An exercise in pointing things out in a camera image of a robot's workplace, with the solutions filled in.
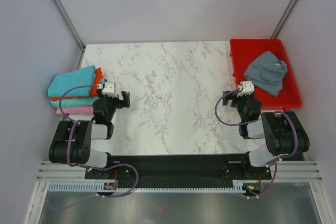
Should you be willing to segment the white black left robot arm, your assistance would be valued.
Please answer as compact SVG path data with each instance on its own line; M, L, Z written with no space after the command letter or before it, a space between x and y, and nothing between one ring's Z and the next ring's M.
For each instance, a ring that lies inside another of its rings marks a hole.
M115 165L108 161L109 153L93 149L91 141L111 139L116 110L130 107L130 93L122 91L121 95L122 99L101 92L92 105L92 120L60 121L49 148L49 160L71 167L95 168L103 178L111 178Z

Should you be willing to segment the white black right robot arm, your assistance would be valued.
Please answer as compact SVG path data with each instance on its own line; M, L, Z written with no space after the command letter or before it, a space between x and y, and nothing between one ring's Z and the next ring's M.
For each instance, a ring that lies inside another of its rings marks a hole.
M240 117L239 135L248 139L261 139L265 143L247 154L247 162L240 166L248 179L259 173L259 167L271 166L277 161L307 152L310 142L307 133L293 111L261 112L262 103L254 94L238 96L238 91L224 91L220 98L223 106L231 102Z

